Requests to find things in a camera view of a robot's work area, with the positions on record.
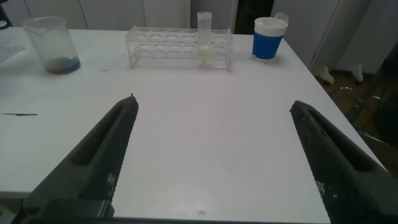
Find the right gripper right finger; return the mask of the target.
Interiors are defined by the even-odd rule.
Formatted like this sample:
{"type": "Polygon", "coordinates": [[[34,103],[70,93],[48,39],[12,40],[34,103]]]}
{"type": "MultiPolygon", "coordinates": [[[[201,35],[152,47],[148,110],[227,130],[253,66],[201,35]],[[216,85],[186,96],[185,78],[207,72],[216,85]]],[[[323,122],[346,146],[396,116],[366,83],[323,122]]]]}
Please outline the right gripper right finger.
{"type": "Polygon", "coordinates": [[[314,107],[290,113],[331,223],[397,223],[397,179],[314,107]]]}

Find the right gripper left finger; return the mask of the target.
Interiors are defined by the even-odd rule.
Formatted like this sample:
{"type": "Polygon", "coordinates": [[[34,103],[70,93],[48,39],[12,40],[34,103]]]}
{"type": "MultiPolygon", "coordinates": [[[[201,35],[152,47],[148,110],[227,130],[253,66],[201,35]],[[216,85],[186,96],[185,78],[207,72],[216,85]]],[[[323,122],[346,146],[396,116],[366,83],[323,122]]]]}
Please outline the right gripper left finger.
{"type": "Polygon", "coordinates": [[[58,217],[111,203],[138,109],[134,96],[117,102],[29,194],[23,210],[58,217]]]}

